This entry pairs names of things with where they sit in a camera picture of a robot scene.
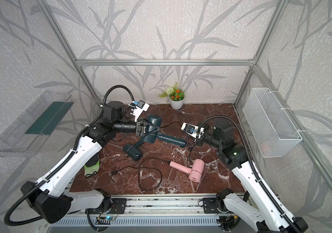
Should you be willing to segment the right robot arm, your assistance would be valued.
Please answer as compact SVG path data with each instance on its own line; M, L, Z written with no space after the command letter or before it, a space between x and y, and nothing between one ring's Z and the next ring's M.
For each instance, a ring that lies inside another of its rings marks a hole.
M219 160L241 181L256 207L226 189L217 193L221 212L231 211L257 233L304 233L308 229L302 217L295 217L267 185L250 155L241 128L230 117L210 116L198 126L183 126L198 146L217 148Z

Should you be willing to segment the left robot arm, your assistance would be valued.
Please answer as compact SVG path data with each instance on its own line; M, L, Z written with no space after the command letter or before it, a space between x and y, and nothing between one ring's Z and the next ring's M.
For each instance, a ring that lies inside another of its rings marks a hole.
M117 88L123 88L130 93L124 85L115 85L107 91L98 116L78 133L73 148L66 156L36 182L26 182L22 185L23 196L4 216L4 223L7 226L26 225L41 219L48 223L55 223L71 212L85 208L98 208L102 205L105 199L102 191L68 195L65 189L79 170L114 139L117 133L136 132L137 120L142 112L149 109L149 104L144 101L132 100L129 105L130 115L135 119L134 121L126 120L124 107L110 106L106 102L109 94ZM11 220L12 213L23 201L27 201L39 216L22 221Z

